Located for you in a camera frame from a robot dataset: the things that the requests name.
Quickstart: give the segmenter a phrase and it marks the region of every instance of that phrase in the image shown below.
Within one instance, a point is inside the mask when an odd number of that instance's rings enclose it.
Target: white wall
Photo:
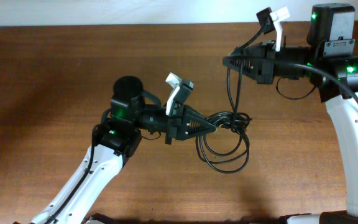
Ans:
[[[0,26],[252,22],[256,13],[288,6],[290,21],[309,21],[311,7],[358,0],[0,0]]]

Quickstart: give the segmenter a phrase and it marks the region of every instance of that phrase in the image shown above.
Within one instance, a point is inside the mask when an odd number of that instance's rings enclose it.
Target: wooden table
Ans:
[[[287,44],[306,45],[308,27],[285,23]],[[121,76],[139,77],[165,101],[171,90],[165,77],[174,72],[194,82],[187,103],[200,113],[229,110],[222,58],[258,29],[254,23],[0,27],[0,223],[27,223],[54,198],[80,164]],[[358,22],[354,38],[357,55]],[[232,75],[233,92],[236,80]],[[281,86],[290,96],[310,88],[307,80]],[[317,91],[290,101],[274,86],[244,78],[239,110],[254,119],[243,171],[213,171],[198,159],[194,140],[171,146],[164,137],[143,140],[89,214],[223,221],[346,209],[336,133]],[[220,129],[210,144],[223,152],[237,138]]]

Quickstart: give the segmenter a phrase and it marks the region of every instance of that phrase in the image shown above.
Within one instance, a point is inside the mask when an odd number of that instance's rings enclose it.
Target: black connector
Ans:
[[[262,27],[263,25],[265,25],[264,34],[268,34],[271,31],[275,30],[274,25],[273,25],[273,20],[270,17],[271,12],[272,12],[272,9],[270,7],[268,7],[256,14],[256,16],[258,17],[260,26]]]

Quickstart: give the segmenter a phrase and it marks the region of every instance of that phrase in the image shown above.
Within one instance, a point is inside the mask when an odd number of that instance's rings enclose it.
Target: brown table surface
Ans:
[[[308,27],[285,23],[287,44],[306,45]],[[56,196],[85,155],[121,76],[139,77],[165,101],[171,90],[165,77],[174,72],[194,82],[187,104],[200,113],[229,110],[222,57],[258,29],[254,23],[0,27],[0,223],[27,223]],[[354,38],[358,55],[358,22]],[[236,80],[234,73],[233,92]],[[281,88],[300,96],[311,85],[285,80]],[[346,209],[336,133],[317,91],[290,101],[273,85],[244,78],[239,110],[254,119],[243,171],[215,172],[198,159],[194,140],[166,146],[163,135],[141,142],[89,214],[222,221]],[[210,145],[223,152],[237,138],[220,129]]]

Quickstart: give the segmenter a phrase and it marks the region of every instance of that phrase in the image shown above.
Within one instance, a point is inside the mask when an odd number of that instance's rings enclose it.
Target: green light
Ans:
[[[353,73],[354,70],[355,70],[355,68],[354,68],[354,67],[347,67],[346,70],[347,70],[347,72],[349,72],[349,73]]]

